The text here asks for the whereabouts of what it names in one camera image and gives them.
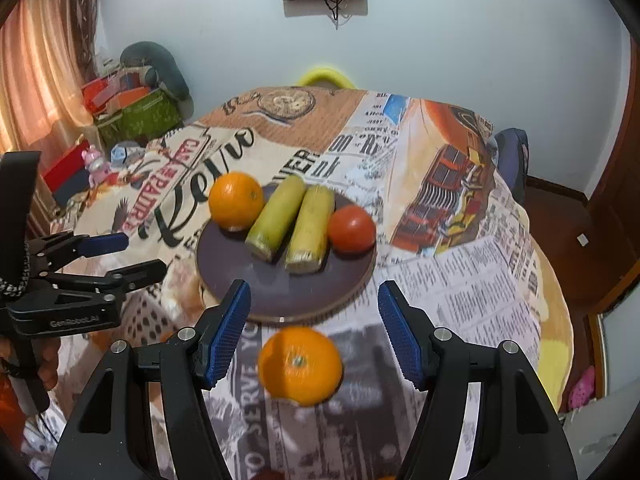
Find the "person's hand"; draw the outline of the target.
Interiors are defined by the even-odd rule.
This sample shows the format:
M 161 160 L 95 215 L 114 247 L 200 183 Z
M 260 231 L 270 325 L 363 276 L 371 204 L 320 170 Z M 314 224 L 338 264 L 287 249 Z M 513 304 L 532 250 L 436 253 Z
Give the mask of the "person's hand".
M 38 375 L 43 387 L 50 391 L 58 383 L 58 352 L 61 347 L 61 339 L 58 337 L 39 339 L 41 356 Z M 2 360 L 10 362 L 13 356 L 13 347 L 9 339 L 0 338 L 0 356 Z

